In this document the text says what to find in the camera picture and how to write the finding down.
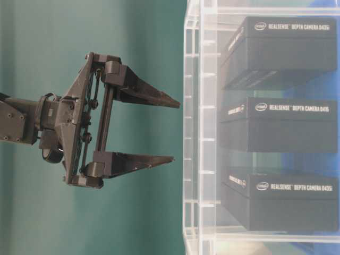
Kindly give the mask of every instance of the bolt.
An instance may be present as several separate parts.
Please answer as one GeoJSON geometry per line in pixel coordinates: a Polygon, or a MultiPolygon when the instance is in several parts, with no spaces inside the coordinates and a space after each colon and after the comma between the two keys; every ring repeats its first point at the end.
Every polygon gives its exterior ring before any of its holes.
{"type": "Polygon", "coordinates": [[[91,100],[91,107],[93,110],[97,109],[98,105],[99,104],[97,100],[91,100]]]}
{"type": "Polygon", "coordinates": [[[92,135],[90,133],[86,133],[82,137],[83,142],[90,143],[92,141],[92,135]]]}

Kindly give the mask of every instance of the camera box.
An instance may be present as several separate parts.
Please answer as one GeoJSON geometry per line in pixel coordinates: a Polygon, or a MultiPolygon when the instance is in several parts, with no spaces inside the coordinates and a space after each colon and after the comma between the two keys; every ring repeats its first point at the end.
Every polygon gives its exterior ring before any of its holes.
{"type": "Polygon", "coordinates": [[[223,86],[284,90],[337,69],[336,21],[247,17],[222,52],[223,86]]]}
{"type": "Polygon", "coordinates": [[[337,178],[257,171],[231,167],[223,176],[222,205],[246,229],[338,230],[337,178]]]}
{"type": "Polygon", "coordinates": [[[218,113],[222,147],[247,152],[337,152],[337,102],[248,97],[218,113]]]}

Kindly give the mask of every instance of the stacked boxes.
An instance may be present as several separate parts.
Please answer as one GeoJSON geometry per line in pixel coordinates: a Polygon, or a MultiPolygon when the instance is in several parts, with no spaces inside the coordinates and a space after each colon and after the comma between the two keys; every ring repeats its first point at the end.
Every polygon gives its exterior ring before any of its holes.
{"type": "MultiPolygon", "coordinates": [[[[224,90],[303,86],[337,69],[336,22],[247,17],[222,58],[224,90]]],[[[245,152],[337,153],[337,114],[334,100],[245,97],[220,109],[219,145],[245,152]]],[[[338,179],[322,176],[322,169],[320,175],[302,172],[227,167],[222,204],[251,231],[337,231],[338,179]]]]}

